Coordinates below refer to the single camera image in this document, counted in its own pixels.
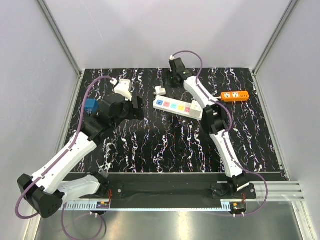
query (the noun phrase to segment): orange power strip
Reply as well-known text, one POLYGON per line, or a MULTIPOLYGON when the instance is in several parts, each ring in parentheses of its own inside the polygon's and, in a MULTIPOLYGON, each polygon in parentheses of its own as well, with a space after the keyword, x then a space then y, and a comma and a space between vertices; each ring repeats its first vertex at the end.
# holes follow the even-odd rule
POLYGON ((249 99, 247 91, 228 91, 221 93, 221 100, 227 102, 246 102, 249 99))

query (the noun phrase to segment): metal frame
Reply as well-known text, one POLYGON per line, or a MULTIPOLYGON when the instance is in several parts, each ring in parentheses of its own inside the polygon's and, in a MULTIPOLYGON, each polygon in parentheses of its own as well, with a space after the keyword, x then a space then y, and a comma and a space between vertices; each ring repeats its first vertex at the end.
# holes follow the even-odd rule
POLYGON ((261 57, 259 58, 257 64, 255 65, 253 72, 254 74, 257 74, 262 66, 262 64, 264 63, 267 55, 269 54, 271 48, 273 47, 273 45, 275 44, 276 40, 278 39, 282 29, 284 28, 286 22, 288 21, 290 15, 292 14, 293 10, 295 9, 297 3, 299 2, 299 0, 291 0, 290 3, 288 4, 287 8, 285 9, 278 25, 276 26, 269 42, 267 43, 261 57))
MULTIPOLYGON (((105 208, 99 208, 98 202, 110 203, 110 199, 79 199, 69 201, 65 206, 65 211, 106 211, 105 208)), ((207 208, 107 208, 108 212, 230 212, 230 202, 221 201, 220 207, 207 208)))
POLYGON ((70 49, 68 48, 68 45, 67 45, 65 39, 63 38, 63 36, 58 28, 58 25, 57 25, 55 19, 53 18, 45 0, 35 0, 35 1, 37 2, 41 12, 43 13, 47 23, 49 24, 49 27, 51 28, 54 36, 56 37, 58 43, 60 44, 65 56, 69 60, 75 74, 79 77, 82 70, 78 66, 77 61, 75 60, 70 49))
MULTIPOLYGON (((64 146, 64 143, 65 143, 69 123, 70 123, 70 120, 71 120, 71 117, 73 114, 73 109, 75 107, 77 96, 78 96, 79 89, 81 86, 81 82, 83 80, 83 73, 81 75, 82 71, 79 68, 75 58, 73 57, 70 49, 68 48, 66 41, 64 40, 47 4, 45 3, 45 0, 36 0, 36 2, 38 3, 41 11, 43 12, 50 28, 53 31, 53 34, 55 35, 56 39, 58 40, 63 52, 65 53, 66 57, 69 60, 73 70, 75 71, 75 73, 78 76, 78 81, 73 89, 71 100, 70 100, 70 103, 67 108, 67 114, 64 119, 64 124, 63 124, 63 127, 62 127, 60 135, 59 135, 58 144, 56 146, 56 152, 58 152, 64 146)), ((285 12, 283 13, 283 15, 280 19, 277 27, 275 28, 270 40, 268 41, 267 46, 265 47, 261 57, 259 58, 256 66, 251 71, 252 79, 255 83, 256 91, 257 91, 258 97, 260 99, 262 111, 263 111, 264 116, 266 118, 266 123, 267 123, 267 126, 270 131, 272 142, 274 144, 276 156, 279 160, 280 167, 283 168, 283 170, 288 178, 289 178, 288 169, 287 169, 287 166, 284 162, 284 156, 281 151, 273 123, 270 119, 270 114, 269 114, 268 108, 266 106, 265 98, 264 98, 263 92, 260 88, 259 81, 257 80, 256 74, 259 72, 262 64, 264 63, 270 50, 272 49, 273 45, 275 44, 276 40, 278 39, 281 31, 283 30, 286 22, 288 21, 290 15, 292 14, 292 12, 295 9, 298 2, 299 2, 299 0, 291 0, 290 1, 285 12)), ((273 181, 273 182, 268 182, 267 185, 268 185, 268 189, 269 189, 268 201, 291 202, 303 239, 304 240, 310 240, 310 239, 317 240, 318 238, 316 236, 314 227, 312 225, 312 222, 311 222, 311 219, 310 219, 310 216, 308 213, 308 209, 306 207, 306 203, 305 203, 303 194, 301 192, 299 183, 292 182, 292 181, 287 181, 287 182, 273 181)), ((254 186, 255 186, 255 190, 256 190, 256 194, 257 194, 257 200, 258 201, 262 200, 266 194, 266 189, 265 189, 264 183, 261 181, 254 182, 254 186)), ((35 239, 36 233, 37 233, 37 230, 39 227, 40 219, 41 219, 41 217, 37 216, 37 217, 34 217, 29 220, 24 237, 23 237, 24 240, 34 240, 35 239)))
POLYGON ((270 137, 271 137, 271 140, 272 140, 272 143, 273 143, 273 146, 274 146, 275 154, 276 154, 276 157, 277 157, 278 162, 279 162, 280 169, 284 170, 286 177, 288 179, 290 179, 288 167, 287 167, 286 162, 284 160, 285 159, 284 158, 284 154, 283 154, 283 152, 281 150, 274 124, 273 124, 273 122, 272 122, 272 120, 270 118, 270 113, 269 113, 269 110, 267 108, 265 96, 264 96, 263 91, 262 91, 262 89, 260 87, 259 81, 257 79, 257 75, 254 74, 252 70, 250 70, 250 72, 251 72, 251 76, 252 76, 252 79, 253 79, 253 82, 254 82, 254 85, 255 85, 256 93, 257 93, 258 98, 259 98, 259 102, 260 102, 260 105, 261 105, 261 108, 262 108, 262 112, 263 112, 263 115, 265 117, 266 125, 268 127, 268 130, 269 130, 269 133, 270 133, 270 137))
POLYGON ((303 240, 317 240, 317 234, 312 224, 305 201, 292 202, 293 211, 298 222, 303 240))

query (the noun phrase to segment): blue block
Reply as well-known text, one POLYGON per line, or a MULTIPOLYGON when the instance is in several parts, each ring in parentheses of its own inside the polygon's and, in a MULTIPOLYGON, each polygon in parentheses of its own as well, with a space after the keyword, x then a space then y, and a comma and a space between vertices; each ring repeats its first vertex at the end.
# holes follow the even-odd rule
POLYGON ((98 101, 97 101, 97 100, 88 98, 88 99, 85 101, 84 111, 85 111, 87 114, 94 114, 95 111, 97 111, 98 107, 99 107, 99 104, 98 104, 98 101))

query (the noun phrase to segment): power strip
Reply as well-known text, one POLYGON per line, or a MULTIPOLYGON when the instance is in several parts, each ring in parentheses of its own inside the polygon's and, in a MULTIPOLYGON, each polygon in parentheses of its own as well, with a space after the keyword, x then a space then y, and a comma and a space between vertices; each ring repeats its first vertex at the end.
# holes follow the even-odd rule
POLYGON ((246 102, 249 99, 247 91, 229 91, 221 93, 221 100, 228 102, 246 102))
POLYGON ((197 101, 188 103, 165 96, 156 96, 153 102, 153 108, 196 120, 201 120, 203 113, 197 101))

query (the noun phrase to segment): white plug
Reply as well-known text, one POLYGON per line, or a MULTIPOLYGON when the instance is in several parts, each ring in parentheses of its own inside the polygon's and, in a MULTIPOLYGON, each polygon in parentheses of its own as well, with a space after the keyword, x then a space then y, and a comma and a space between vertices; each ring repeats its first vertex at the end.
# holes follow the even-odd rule
POLYGON ((161 87, 161 86, 156 86, 154 95, 156 95, 156 96, 166 95, 166 89, 164 87, 161 87))
POLYGON ((197 101, 192 101, 191 107, 190 107, 190 115, 199 117, 202 113, 202 108, 200 104, 197 101))
POLYGON ((115 78, 112 78, 112 81, 110 80, 110 83, 111 83, 113 86, 115 86, 115 85, 117 85, 118 80, 115 79, 115 78))
POLYGON ((132 88, 132 82, 128 79, 120 79, 119 84, 115 86, 114 93, 115 94, 121 94, 126 98, 126 100, 131 101, 131 88, 132 88))

